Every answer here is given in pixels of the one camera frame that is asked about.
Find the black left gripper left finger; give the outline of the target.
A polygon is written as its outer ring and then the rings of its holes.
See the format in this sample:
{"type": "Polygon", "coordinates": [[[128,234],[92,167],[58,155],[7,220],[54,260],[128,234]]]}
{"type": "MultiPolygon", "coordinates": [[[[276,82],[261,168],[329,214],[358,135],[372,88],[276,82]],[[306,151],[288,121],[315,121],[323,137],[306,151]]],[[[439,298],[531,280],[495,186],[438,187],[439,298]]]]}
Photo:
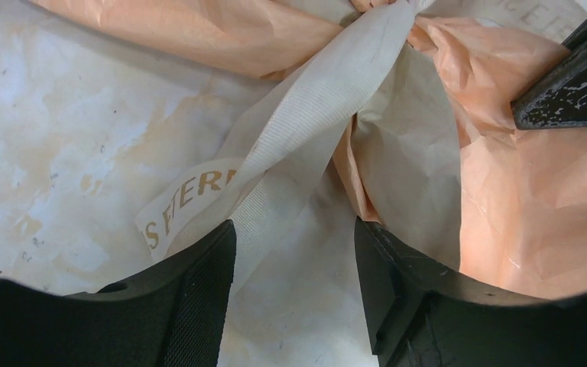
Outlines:
{"type": "Polygon", "coordinates": [[[214,366],[235,258],[225,221],[95,293],[57,296],[0,278],[0,366],[214,366]]]}

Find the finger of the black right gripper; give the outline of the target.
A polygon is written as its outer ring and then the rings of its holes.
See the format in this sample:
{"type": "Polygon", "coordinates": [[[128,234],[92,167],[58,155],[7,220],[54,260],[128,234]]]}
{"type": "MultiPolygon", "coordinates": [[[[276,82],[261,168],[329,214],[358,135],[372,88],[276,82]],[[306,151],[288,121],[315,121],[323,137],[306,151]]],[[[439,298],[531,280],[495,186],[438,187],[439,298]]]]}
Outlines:
{"type": "Polygon", "coordinates": [[[587,127],[587,19],[563,46],[571,54],[511,103],[517,129],[587,127]]]}

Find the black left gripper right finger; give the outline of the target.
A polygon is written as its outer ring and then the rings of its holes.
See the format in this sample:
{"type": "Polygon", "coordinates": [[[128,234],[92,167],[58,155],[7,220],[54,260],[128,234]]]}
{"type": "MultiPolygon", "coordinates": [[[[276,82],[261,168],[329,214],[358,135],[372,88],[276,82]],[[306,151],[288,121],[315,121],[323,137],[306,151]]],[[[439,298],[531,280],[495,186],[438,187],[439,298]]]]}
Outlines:
{"type": "Polygon", "coordinates": [[[371,351],[382,366],[587,366],[587,293],[544,300],[455,271],[355,221],[371,351]]]}

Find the cream ribbon bow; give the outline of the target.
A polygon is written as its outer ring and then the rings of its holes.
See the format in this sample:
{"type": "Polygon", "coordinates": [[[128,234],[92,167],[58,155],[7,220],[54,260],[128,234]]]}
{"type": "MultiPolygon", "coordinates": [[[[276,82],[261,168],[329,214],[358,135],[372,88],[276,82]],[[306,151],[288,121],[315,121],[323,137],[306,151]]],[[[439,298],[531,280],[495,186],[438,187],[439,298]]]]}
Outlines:
{"type": "Polygon", "coordinates": [[[426,1],[379,5],[246,110],[216,157],[185,170],[135,222],[153,262],[231,220],[236,292],[313,195],[353,115],[375,94],[426,1]]]}

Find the orange paper bouquet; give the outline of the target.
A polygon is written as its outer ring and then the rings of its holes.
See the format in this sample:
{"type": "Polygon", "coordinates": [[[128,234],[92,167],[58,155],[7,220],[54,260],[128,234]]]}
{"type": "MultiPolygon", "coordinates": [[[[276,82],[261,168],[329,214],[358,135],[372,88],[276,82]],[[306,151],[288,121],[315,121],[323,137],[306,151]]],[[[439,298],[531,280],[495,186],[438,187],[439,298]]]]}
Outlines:
{"type": "MultiPolygon", "coordinates": [[[[211,67],[282,80],[340,26],[285,1],[43,1],[125,41],[211,67]]],[[[518,28],[421,16],[410,45],[452,103],[462,168],[460,269],[536,297],[587,291],[587,131],[520,132],[510,100],[564,47],[518,28]]]]}

